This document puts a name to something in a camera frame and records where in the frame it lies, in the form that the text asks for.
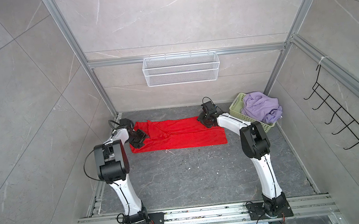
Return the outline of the red t-shirt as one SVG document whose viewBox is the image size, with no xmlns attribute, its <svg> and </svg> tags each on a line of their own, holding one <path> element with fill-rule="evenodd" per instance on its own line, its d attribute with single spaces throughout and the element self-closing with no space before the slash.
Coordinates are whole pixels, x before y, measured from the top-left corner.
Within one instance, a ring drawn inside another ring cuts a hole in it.
<svg viewBox="0 0 359 224">
<path fill-rule="evenodd" d="M 136 122 L 134 127 L 135 130 L 140 129 L 148 135 L 141 148 L 130 146 L 135 154 L 228 143 L 224 128 L 219 126 L 207 128 L 197 120 L 197 117 L 159 122 L 148 120 Z"/>
</svg>

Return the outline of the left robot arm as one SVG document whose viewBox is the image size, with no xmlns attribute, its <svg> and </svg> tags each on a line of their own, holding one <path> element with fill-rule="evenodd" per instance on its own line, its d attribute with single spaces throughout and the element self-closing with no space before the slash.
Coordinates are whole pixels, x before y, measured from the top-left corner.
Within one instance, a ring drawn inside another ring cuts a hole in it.
<svg viewBox="0 0 359 224">
<path fill-rule="evenodd" d="M 124 144 L 129 143 L 140 149 L 146 137 L 142 130 L 120 128 L 107 142 L 93 149 L 98 179 L 114 189 L 123 205 L 123 224 L 150 224 L 148 212 L 131 184 L 129 160 L 124 148 Z"/>
</svg>

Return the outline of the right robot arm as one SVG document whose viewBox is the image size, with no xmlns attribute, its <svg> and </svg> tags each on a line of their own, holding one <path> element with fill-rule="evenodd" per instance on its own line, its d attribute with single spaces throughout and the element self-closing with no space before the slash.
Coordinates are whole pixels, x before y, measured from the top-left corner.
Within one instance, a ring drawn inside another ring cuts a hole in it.
<svg viewBox="0 0 359 224">
<path fill-rule="evenodd" d="M 277 217 L 287 206 L 287 199 L 275 176 L 270 159 L 270 142 L 259 122 L 247 122 L 228 113 L 201 112 L 197 120 L 207 128 L 220 126 L 240 136 L 244 154 L 256 168 L 262 187 L 263 210 L 268 217 Z"/>
</svg>

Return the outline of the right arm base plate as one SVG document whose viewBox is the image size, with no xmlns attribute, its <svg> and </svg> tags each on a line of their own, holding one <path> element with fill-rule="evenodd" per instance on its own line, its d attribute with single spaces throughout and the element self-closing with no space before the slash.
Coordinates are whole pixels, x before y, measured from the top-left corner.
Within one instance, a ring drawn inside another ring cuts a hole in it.
<svg viewBox="0 0 359 224">
<path fill-rule="evenodd" d="M 289 205 L 279 207 L 276 209 L 271 209 L 264 202 L 261 203 L 253 203 L 246 202 L 245 207 L 247 208 L 247 212 L 250 215 L 250 219 L 253 220 L 263 220 L 263 219 L 273 219 L 273 218 L 284 218 L 284 217 L 293 217 L 294 213 Z"/>
</svg>

